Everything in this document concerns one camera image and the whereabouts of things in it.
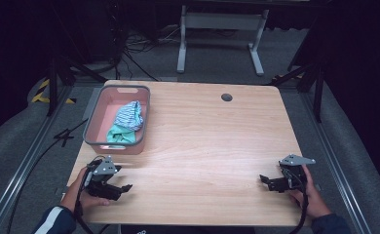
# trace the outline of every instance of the striped cloth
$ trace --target striped cloth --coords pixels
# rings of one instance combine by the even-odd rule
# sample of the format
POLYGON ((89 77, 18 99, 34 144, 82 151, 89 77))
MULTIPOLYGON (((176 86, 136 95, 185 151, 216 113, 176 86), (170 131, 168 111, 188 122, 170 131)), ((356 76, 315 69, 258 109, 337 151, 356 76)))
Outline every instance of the striped cloth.
POLYGON ((141 117, 141 104, 134 100, 122 106, 115 117, 114 124, 131 131, 138 131, 143 123, 141 117))

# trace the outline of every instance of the wooden table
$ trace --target wooden table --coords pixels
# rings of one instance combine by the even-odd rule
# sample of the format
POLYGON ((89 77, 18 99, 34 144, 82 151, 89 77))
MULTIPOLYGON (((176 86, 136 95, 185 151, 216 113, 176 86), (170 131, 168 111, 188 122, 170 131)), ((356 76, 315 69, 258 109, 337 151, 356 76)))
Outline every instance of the wooden table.
MULTIPOLYGON (((259 175, 281 177, 278 161, 301 155, 278 89, 196 83, 108 81, 151 91, 145 147, 112 155, 123 169, 110 184, 133 184, 96 223, 295 226, 300 211, 259 175), (230 94, 231 101, 222 100, 230 94)), ((96 153, 85 142, 70 184, 96 153)))

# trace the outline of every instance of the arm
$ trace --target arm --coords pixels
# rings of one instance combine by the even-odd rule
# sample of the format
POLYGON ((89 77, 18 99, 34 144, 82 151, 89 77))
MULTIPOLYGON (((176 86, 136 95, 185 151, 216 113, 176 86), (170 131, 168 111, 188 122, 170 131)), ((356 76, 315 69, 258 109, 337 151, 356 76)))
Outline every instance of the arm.
MULTIPOLYGON (((307 215, 312 220, 312 230, 316 234, 330 234, 330 233, 351 233, 348 224, 341 216, 333 214, 329 207, 324 202, 320 192, 314 185, 312 175, 308 168, 303 165, 308 180, 306 184, 306 194, 308 195, 308 210, 307 215)), ((298 201, 300 205, 303 204, 303 194, 298 190, 290 191, 292 201, 298 201)))
MULTIPOLYGON (((76 222, 73 214, 77 203, 78 190, 86 170, 86 168, 81 170, 75 181, 69 186, 59 206, 49 208, 44 212, 32 233, 67 234, 75 231, 76 222)), ((92 197, 86 191, 81 192, 80 202, 85 210, 93 206, 109 205, 107 199, 92 197)))

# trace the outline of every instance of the dark jacket sleeve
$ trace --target dark jacket sleeve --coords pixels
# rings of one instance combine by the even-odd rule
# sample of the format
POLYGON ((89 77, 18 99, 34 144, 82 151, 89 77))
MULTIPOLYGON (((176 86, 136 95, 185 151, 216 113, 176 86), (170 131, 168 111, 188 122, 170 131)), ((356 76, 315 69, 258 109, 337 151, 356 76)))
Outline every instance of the dark jacket sleeve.
POLYGON ((68 234, 75 231, 76 222, 72 212, 66 207, 52 207, 42 215, 35 234, 68 234))
POLYGON ((312 231, 315 234, 351 234, 346 220, 336 214, 328 214, 314 219, 312 231))

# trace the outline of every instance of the hand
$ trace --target hand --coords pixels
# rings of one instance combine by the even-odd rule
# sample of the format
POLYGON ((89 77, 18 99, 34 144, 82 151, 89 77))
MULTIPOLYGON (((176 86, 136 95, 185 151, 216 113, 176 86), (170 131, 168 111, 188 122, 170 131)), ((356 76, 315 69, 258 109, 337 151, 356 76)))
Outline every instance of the hand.
MULTIPOLYGON (((308 168, 306 167, 306 165, 302 165, 302 168, 308 180, 306 184, 306 194, 308 195, 309 202, 307 210, 308 217, 314 219, 320 216, 331 214, 331 211, 324 202, 320 192, 315 187, 314 180, 312 179, 311 173, 309 172, 308 168)), ((289 191, 289 193, 290 200, 292 202, 298 201, 300 203, 300 206, 302 207, 303 193, 299 190, 291 190, 289 191)))
MULTIPOLYGON (((71 186, 69 186, 68 191, 65 193, 65 196, 62 198, 62 201, 60 202, 62 206, 68 208, 73 213, 75 209, 75 204, 77 202, 78 190, 80 188, 86 170, 87 168, 81 169, 77 178, 71 184, 71 186)), ((81 192, 80 202, 83 209, 85 210, 94 206, 108 206, 110 204, 109 200, 104 198, 93 197, 86 191, 81 192)))
POLYGON ((80 202, 81 206, 83 207, 83 210, 86 210, 90 207, 110 205, 110 201, 108 199, 93 197, 86 191, 81 192, 80 202))

